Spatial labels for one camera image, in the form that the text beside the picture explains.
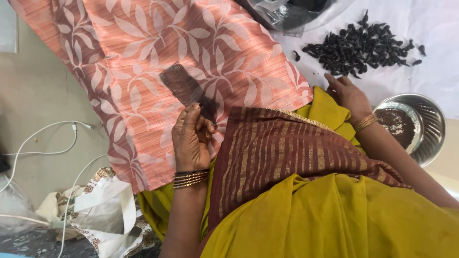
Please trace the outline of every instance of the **woman's right hand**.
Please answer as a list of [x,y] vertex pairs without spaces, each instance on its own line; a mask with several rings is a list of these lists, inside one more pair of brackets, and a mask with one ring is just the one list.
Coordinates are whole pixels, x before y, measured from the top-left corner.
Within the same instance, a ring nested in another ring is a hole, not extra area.
[[349,109],[351,112],[351,118],[348,119],[348,122],[352,126],[372,113],[365,93],[359,90],[349,78],[341,76],[336,79],[329,73],[325,74],[325,78],[330,84],[327,93],[338,105]]

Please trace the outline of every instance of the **woman's left hand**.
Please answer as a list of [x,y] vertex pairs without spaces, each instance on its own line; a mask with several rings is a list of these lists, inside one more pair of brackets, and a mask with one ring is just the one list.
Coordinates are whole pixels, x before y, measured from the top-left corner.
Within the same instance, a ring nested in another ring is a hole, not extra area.
[[210,167],[207,145],[213,133],[213,123],[201,115],[199,103],[189,105],[180,113],[177,123],[172,128],[177,172]]

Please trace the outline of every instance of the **hand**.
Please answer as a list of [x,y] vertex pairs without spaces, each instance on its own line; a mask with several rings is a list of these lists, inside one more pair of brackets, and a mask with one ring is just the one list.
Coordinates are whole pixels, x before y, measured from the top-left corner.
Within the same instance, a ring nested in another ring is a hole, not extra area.
[[180,113],[172,128],[177,172],[210,167],[207,145],[213,133],[215,133],[213,123],[201,115],[199,103],[189,105]]
[[351,118],[348,119],[348,122],[352,126],[373,113],[365,93],[359,90],[349,78],[341,76],[336,79],[329,73],[325,74],[325,78],[330,84],[327,93],[338,105],[349,109],[351,112]]

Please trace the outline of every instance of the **saree pallu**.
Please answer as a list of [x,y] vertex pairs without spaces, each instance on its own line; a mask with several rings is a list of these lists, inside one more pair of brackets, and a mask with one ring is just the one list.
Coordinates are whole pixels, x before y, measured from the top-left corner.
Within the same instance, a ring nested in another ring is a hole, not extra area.
[[234,107],[213,171],[208,228],[293,174],[311,181],[333,173],[411,189],[392,167],[369,159],[325,124],[291,112]]

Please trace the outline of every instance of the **plastic bag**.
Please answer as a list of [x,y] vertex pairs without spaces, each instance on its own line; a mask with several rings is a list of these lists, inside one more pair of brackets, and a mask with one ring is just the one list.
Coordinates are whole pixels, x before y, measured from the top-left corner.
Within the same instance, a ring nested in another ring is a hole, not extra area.
[[[9,178],[5,174],[0,174],[0,189],[8,183]],[[42,220],[37,214],[32,212],[32,204],[27,195],[15,183],[10,185],[0,193],[0,214],[27,217]],[[37,228],[40,224],[10,217],[0,217],[0,236],[14,235],[23,231],[30,231]]]
[[267,29],[306,32],[340,15],[355,0],[236,0]]

